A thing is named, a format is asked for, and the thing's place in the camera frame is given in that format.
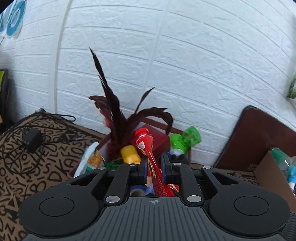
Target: brown board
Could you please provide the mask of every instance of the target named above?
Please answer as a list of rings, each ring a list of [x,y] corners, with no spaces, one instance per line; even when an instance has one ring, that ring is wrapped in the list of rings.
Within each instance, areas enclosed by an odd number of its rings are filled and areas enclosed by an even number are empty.
[[[214,166],[252,171],[272,147],[296,156],[296,132],[264,111],[247,106]]]

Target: white brick wall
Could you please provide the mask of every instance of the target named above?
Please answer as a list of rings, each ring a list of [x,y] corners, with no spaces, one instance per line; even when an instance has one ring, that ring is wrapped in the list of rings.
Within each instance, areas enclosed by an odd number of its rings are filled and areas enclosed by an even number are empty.
[[[49,108],[52,42],[63,26],[57,68],[57,111],[107,133],[88,100],[103,95],[91,47],[128,116],[142,105],[168,107],[174,126],[196,126],[203,142],[193,160],[211,165],[241,111],[257,106],[296,130],[286,95],[296,67],[296,4],[292,0],[30,0],[20,36],[1,46],[13,77],[16,118]]]

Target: black power adapter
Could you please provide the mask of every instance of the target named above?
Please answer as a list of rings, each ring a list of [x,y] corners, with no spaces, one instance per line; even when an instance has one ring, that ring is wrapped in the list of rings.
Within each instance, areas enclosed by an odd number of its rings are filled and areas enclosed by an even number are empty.
[[[36,128],[31,128],[22,139],[24,150],[30,153],[34,153],[42,142],[42,133],[40,130]]]

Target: yellow bottle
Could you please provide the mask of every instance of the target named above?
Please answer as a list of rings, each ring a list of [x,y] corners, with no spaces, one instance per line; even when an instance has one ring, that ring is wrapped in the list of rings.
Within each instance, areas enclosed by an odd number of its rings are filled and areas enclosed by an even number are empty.
[[[141,162],[141,157],[139,156],[136,148],[133,145],[125,146],[120,150],[120,153],[123,161],[127,164],[140,164]]]

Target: cardboard box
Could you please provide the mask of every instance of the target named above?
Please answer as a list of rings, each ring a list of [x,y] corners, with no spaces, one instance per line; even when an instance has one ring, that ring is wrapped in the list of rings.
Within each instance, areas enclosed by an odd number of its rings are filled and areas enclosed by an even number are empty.
[[[192,168],[201,169],[199,164],[191,164]],[[282,196],[290,207],[291,213],[296,213],[296,198],[288,181],[279,169],[270,151],[266,153],[253,172],[219,169],[259,187],[265,188]]]
[[[145,124],[151,125],[151,126],[153,126],[154,128],[156,128],[157,130],[159,130],[159,131],[161,131],[163,133],[165,133],[165,129],[167,128],[166,124],[160,123],[158,121],[155,121],[155,120],[152,120],[152,119],[149,119],[149,118],[143,118],[142,122],[139,123],[139,125],[135,128],[135,130],[137,130],[138,128],[141,128]],[[182,130],[179,130],[179,129],[174,128],[174,127],[172,127],[170,132],[171,133],[177,133],[177,134],[180,134],[180,135],[183,134]],[[97,150],[99,151],[100,155],[102,157],[104,157],[105,161],[108,161],[108,159],[107,159],[107,143],[110,142],[110,136],[111,135],[108,134],[105,138],[103,138],[101,140],[100,144],[97,147]],[[188,158],[189,162],[191,162],[191,148],[189,148],[188,151],[187,151],[187,158]],[[77,165],[70,172],[67,173],[68,179],[73,178],[78,165],[79,165],[79,163],[77,163]]]

